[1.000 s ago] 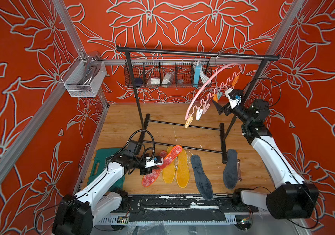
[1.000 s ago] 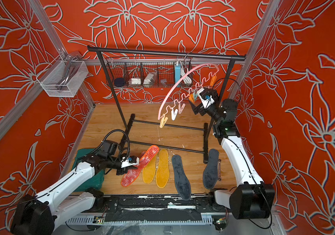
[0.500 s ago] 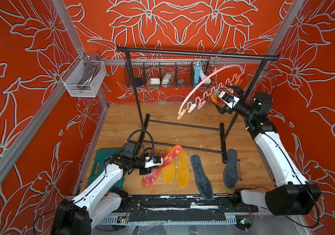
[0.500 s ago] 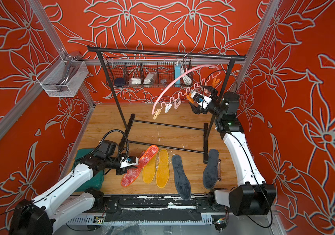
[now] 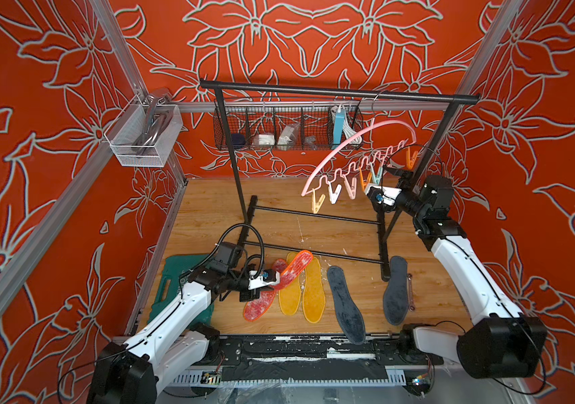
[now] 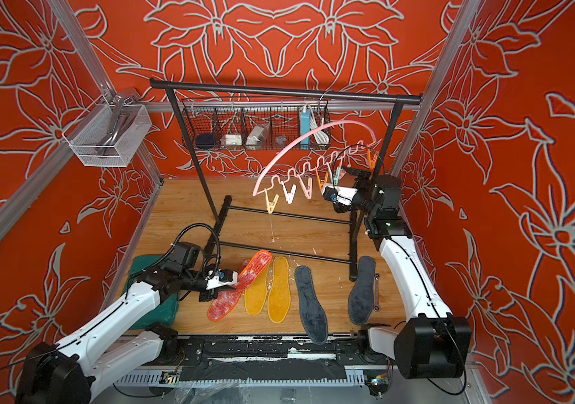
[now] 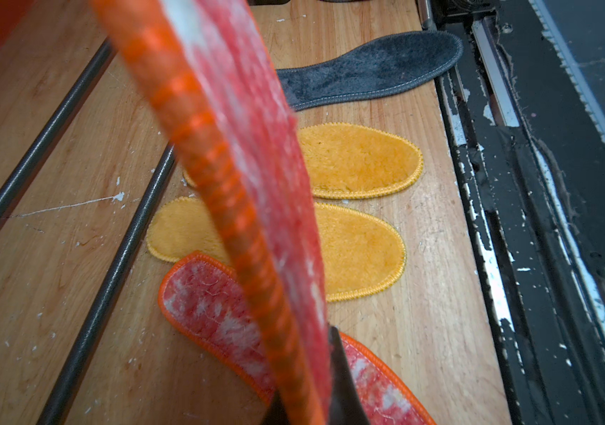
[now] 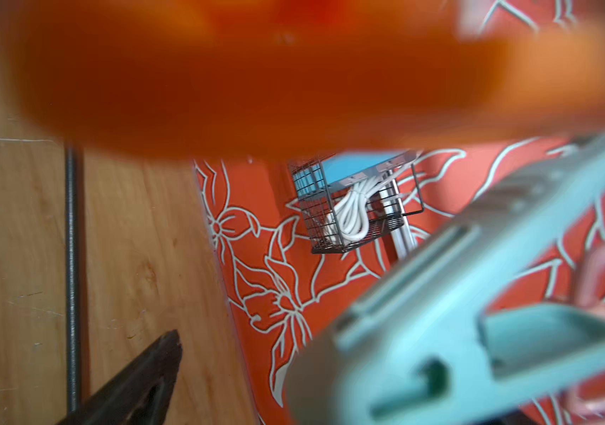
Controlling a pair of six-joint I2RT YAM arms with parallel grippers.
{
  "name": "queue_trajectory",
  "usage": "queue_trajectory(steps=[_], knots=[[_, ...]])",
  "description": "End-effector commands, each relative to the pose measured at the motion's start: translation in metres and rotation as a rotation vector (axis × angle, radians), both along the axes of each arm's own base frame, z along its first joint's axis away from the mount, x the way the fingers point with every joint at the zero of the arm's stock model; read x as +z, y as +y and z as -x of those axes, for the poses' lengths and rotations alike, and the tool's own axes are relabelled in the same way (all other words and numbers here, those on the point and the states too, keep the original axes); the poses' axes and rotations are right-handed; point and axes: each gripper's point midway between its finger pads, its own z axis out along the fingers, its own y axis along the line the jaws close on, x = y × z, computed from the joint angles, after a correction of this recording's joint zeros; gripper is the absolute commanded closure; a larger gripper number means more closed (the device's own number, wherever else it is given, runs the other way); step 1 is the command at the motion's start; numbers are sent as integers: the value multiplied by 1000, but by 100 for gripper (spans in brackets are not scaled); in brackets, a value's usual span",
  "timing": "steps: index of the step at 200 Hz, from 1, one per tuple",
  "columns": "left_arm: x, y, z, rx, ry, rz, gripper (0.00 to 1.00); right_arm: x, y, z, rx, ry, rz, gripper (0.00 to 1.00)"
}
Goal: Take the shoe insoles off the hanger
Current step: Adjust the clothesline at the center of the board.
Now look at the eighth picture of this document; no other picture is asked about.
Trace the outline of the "pink clip hanger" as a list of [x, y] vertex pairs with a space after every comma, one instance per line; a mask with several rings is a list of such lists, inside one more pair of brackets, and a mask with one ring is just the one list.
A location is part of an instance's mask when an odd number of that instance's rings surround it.
[[18, 103], [74, 145], [129, 157], [308, 159], [522, 136], [575, 153], [483, 193], [312, 338], [286, 285], [219, 244], [279, 302], [272, 372], [298, 423], [463, 424], [605, 370], [605, 318], [539, 304], [486, 318], [605, 191], [605, 1], [585, 21], [482, 35], [463, 1], [12, 1], [0, 40]]

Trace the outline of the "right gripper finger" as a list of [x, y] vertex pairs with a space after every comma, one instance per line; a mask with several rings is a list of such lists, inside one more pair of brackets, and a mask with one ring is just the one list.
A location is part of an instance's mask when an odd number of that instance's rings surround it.
[[164, 333], [58, 424], [165, 423], [182, 354], [178, 331]]

